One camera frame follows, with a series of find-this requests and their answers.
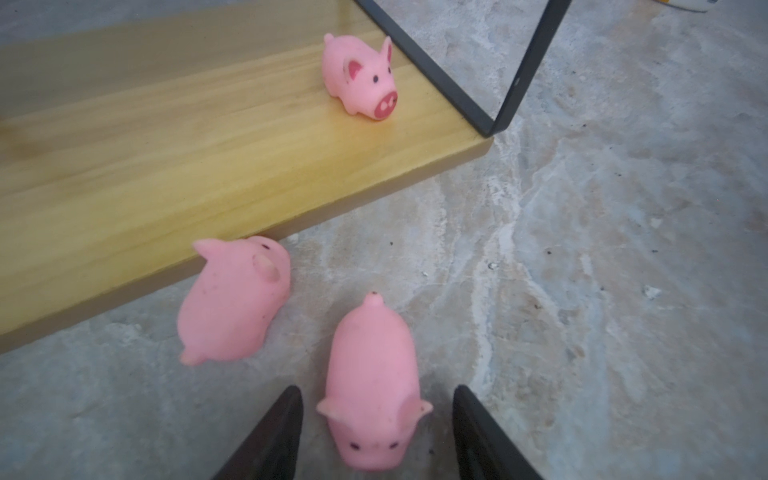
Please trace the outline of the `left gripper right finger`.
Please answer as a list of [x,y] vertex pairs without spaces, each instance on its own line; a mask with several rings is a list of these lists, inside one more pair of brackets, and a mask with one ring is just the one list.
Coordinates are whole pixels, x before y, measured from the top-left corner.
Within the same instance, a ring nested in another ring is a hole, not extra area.
[[452,427],[461,480],[542,480],[466,386],[454,390]]

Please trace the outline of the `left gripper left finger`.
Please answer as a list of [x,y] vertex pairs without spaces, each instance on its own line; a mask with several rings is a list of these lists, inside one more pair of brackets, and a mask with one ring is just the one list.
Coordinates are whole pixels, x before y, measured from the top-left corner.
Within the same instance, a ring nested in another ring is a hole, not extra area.
[[288,386],[212,479],[293,479],[303,410],[299,387]]

